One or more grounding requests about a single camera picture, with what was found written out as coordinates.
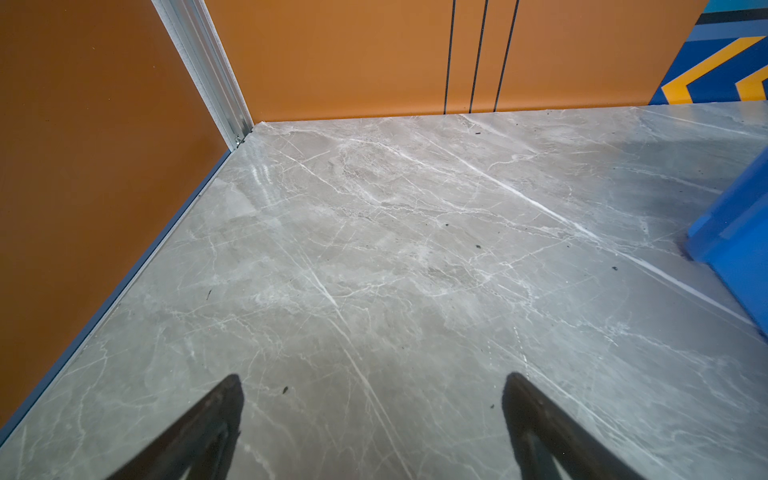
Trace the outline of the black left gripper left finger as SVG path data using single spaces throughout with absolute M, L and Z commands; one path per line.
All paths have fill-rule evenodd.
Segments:
M 179 417 L 112 479 L 224 479 L 240 434 L 244 393 L 230 374 Z

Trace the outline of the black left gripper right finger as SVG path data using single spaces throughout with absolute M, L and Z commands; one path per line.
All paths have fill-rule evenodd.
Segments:
M 510 373 L 502 412 L 523 479 L 640 479 L 519 372 Z

